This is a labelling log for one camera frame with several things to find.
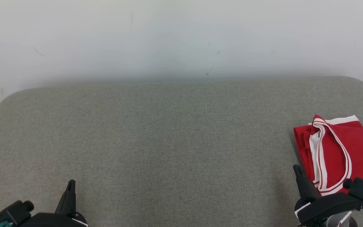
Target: gray cushion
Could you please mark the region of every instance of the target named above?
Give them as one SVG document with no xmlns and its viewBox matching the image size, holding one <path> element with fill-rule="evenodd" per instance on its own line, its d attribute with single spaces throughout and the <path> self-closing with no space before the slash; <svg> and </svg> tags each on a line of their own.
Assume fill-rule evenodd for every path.
<svg viewBox="0 0 363 227">
<path fill-rule="evenodd" d="M 0 104 L 0 210 L 54 212 L 70 179 L 90 226 L 297 226 L 293 127 L 355 114 L 346 77 L 64 86 Z M 363 226 L 363 211 L 355 218 Z"/>
</svg>

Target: jersey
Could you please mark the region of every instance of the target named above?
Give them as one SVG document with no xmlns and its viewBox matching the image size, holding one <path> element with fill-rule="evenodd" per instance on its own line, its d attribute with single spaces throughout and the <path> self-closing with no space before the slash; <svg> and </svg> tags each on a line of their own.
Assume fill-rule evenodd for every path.
<svg viewBox="0 0 363 227">
<path fill-rule="evenodd" d="M 346 178 L 363 178 L 363 127 L 355 116 L 316 115 L 311 125 L 295 129 L 295 139 L 305 171 L 322 195 L 346 192 Z"/>
<path fill-rule="evenodd" d="M 347 118 L 327 120 L 327 122 L 332 125 L 362 128 L 361 123 L 355 115 Z M 294 128 L 294 135 L 304 170 L 308 178 L 318 186 L 320 181 L 320 170 L 317 164 L 317 144 L 320 138 L 320 130 L 310 123 L 305 126 Z"/>
</svg>

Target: gray upholstered bench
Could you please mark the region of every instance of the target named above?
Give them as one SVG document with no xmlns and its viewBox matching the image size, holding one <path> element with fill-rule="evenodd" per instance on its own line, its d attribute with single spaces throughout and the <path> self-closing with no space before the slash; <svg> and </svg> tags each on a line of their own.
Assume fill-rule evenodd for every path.
<svg viewBox="0 0 363 227">
<path fill-rule="evenodd" d="M 298 220 L 292 129 L 355 114 L 346 77 L 31 89 L 0 104 L 0 210 L 53 212 L 68 180 L 90 226 Z M 363 211 L 355 215 L 363 226 Z"/>
</svg>

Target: white wall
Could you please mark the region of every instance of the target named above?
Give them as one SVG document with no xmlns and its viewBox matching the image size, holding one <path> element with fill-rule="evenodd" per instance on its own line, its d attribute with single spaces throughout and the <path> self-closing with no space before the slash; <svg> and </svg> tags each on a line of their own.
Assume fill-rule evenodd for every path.
<svg viewBox="0 0 363 227">
<path fill-rule="evenodd" d="M 0 101 L 73 78 L 363 80 L 363 0 L 0 0 Z"/>
</svg>

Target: teal connector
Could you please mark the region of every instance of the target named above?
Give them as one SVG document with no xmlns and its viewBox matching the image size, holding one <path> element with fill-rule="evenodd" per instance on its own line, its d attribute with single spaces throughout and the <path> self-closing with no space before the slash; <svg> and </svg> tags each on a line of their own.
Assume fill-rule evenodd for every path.
<svg viewBox="0 0 363 227">
<path fill-rule="evenodd" d="M 0 227 L 12 227 L 8 221 L 4 221 L 0 224 Z"/>
</svg>

